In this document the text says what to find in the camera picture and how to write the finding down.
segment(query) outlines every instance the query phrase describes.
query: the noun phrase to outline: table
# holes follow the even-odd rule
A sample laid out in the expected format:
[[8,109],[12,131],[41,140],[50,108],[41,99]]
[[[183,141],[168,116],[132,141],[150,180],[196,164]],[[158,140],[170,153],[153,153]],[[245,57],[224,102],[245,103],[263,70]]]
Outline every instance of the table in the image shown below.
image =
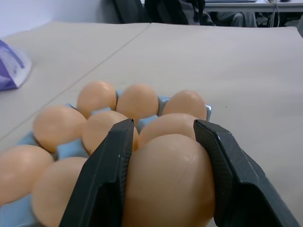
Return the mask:
[[[53,33],[58,27],[61,35]],[[57,35],[60,48],[47,48]],[[108,47],[100,43],[105,35]],[[128,38],[113,49],[109,41],[114,45],[117,36]],[[30,54],[34,70],[21,89],[0,93],[6,107],[0,109],[0,150],[31,130],[42,108],[75,105],[94,80],[116,89],[145,83],[164,96],[191,89],[213,106],[211,122],[233,133],[303,225],[303,40],[295,28],[54,23],[6,41]],[[62,57],[55,60],[54,53]]]
[[[303,0],[291,0],[290,2],[277,3],[280,12],[303,12]],[[267,0],[257,0],[256,2],[239,3],[207,3],[205,11],[208,12],[272,12],[274,5]]]

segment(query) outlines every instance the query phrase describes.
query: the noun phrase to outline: backpack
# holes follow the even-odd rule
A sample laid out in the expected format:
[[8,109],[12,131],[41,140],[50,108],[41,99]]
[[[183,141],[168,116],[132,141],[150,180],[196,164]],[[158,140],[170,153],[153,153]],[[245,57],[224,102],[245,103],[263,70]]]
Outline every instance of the backpack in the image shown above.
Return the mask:
[[203,12],[205,0],[145,0],[144,8],[155,23],[215,26]]

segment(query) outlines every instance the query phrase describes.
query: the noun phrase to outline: purple bag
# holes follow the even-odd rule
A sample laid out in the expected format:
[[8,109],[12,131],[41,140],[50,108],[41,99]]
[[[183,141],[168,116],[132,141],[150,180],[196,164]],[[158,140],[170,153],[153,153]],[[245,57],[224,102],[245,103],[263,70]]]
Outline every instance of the purple bag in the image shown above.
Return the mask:
[[20,50],[0,40],[0,91],[19,88],[32,68],[31,60]]

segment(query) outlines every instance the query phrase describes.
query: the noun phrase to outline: plastic egg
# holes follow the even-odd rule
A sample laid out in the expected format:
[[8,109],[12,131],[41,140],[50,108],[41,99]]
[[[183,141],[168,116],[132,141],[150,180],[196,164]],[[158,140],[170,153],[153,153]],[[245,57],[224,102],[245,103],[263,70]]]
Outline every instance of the plastic egg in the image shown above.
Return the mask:
[[89,118],[92,111],[106,107],[116,109],[117,97],[116,90],[110,84],[103,81],[94,81],[87,84],[81,90],[77,110],[86,118]]
[[120,96],[116,110],[128,118],[133,118],[136,125],[139,119],[156,115],[158,108],[156,92],[147,85],[134,84]]
[[[123,114],[115,111],[101,111],[88,118],[82,133],[85,149],[92,154],[105,139],[114,124],[127,119]],[[133,151],[138,148],[138,131],[134,128]]]
[[34,183],[53,163],[44,149],[16,146],[0,153],[0,206],[30,194]]
[[206,120],[205,101],[195,91],[180,91],[166,103],[162,114],[185,113]]
[[140,132],[138,147],[163,135],[181,134],[196,140],[194,131],[195,117],[186,113],[170,113],[162,115],[148,123]]
[[165,135],[131,156],[123,227],[205,227],[214,209],[213,170],[198,142]]
[[51,165],[36,182],[32,208],[37,219],[47,227],[58,227],[81,169],[83,157],[69,157]]
[[33,133],[39,144],[55,153],[57,146],[81,137],[85,117],[73,108],[61,105],[50,106],[38,114]]

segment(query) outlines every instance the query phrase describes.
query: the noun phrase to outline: egg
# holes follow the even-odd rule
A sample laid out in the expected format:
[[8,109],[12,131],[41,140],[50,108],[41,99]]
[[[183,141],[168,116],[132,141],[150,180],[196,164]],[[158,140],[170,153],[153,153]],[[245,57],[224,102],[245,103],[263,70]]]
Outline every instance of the egg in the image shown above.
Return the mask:
[[86,162],[83,157],[69,157],[52,164],[36,182],[33,189],[32,209],[47,227],[58,227]]
[[33,133],[39,144],[55,153],[57,146],[81,137],[85,117],[67,106],[45,108],[34,120]]
[[[82,133],[84,148],[92,154],[105,139],[114,124],[127,119],[115,111],[101,111],[88,118]],[[138,148],[138,131],[134,128],[133,151]]]
[[131,156],[123,227],[205,227],[214,209],[212,166],[198,142],[165,135]]
[[186,113],[170,113],[162,115],[148,123],[140,132],[138,147],[163,135],[181,134],[196,140],[194,131],[195,117]]
[[195,91],[180,91],[166,103],[162,114],[185,113],[206,120],[207,109],[204,99]]
[[144,84],[129,86],[120,96],[116,110],[128,118],[133,118],[135,125],[139,119],[156,115],[159,104],[156,92]]
[[0,153],[0,206],[30,194],[34,183],[53,163],[44,149],[21,145]]
[[86,118],[89,118],[92,111],[106,107],[116,109],[116,90],[110,84],[103,81],[93,81],[81,90],[77,109]]

